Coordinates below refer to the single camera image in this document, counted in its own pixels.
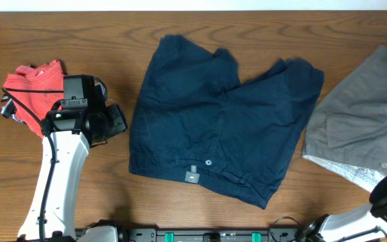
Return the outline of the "navy blue shorts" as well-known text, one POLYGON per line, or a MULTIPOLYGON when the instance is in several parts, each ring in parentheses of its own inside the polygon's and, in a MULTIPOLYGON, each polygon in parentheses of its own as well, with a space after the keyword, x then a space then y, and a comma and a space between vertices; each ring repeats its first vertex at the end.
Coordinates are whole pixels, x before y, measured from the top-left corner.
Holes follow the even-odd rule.
POLYGON ((295 58, 241 82, 227 49, 209 52, 167 35, 140 88, 129 170, 265 208, 285 178, 324 79, 295 58))

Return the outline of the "grey shorts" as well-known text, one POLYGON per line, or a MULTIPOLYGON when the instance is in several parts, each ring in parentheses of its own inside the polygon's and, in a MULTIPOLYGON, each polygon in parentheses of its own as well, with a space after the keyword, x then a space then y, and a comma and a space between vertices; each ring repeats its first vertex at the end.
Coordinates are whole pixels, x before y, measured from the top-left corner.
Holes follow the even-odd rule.
POLYGON ((387 176, 387 47, 317 105, 302 156, 371 192, 387 176))

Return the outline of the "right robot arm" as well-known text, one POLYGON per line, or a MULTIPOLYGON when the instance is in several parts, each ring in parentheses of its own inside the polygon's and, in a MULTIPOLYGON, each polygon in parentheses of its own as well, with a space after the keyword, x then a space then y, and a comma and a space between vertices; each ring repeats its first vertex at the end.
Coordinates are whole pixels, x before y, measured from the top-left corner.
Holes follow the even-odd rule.
POLYGON ((324 215, 302 229, 296 241, 387 240, 387 176, 370 194, 369 202, 338 215, 324 215))

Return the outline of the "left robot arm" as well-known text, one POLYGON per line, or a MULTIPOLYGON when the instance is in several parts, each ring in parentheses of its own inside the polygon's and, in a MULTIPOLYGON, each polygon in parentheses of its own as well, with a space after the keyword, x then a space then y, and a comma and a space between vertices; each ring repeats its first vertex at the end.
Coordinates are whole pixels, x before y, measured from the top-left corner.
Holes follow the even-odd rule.
POLYGON ((67 75, 64 97, 41 121, 42 165, 18 241, 75 241, 75 207, 84 162, 92 147, 128 128, 119 105, 106 105, 99 78, 67 75))

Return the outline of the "red folded t-shirt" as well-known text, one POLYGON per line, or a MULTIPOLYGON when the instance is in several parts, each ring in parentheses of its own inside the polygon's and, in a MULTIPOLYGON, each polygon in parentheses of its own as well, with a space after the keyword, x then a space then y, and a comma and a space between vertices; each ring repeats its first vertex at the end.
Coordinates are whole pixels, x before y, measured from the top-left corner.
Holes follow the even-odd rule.
POLYGON ((42 129, 35 119, 43 120, 51 107, 64 97, 63 79, 61 63, 54 60, 38 67, 21 65, 14 73, 8 74, 3 84, 12 96, 34 113, 31 116, 14 102, 17 118, 23 120, 40 138, 43 137, 42 129))

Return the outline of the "black patterned folded garment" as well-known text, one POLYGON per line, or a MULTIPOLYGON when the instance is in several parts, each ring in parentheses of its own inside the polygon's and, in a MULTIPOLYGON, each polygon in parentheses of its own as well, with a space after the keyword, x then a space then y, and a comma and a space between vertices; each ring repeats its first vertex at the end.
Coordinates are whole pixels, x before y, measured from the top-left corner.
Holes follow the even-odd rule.
POLYGON ((13 119, 18 123, 24 124, 23 120, 20 120, 16 116, 17 109, 15 107, 14 101, 8 96, 4 95, 1 98, 1 103, 3 104, 0 109, 0 114, 6 119, 13 119))

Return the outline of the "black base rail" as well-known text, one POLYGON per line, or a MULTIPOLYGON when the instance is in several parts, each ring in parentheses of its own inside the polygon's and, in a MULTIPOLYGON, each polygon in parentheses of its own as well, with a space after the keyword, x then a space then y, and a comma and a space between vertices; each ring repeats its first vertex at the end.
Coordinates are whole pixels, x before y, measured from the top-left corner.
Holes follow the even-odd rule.
POLYGON ((113 220, 99 220, 77 229, 77 241, 124 242, 291 242, 305 241, 298 225, 273 225, 265 229, 129 229, 113 220))

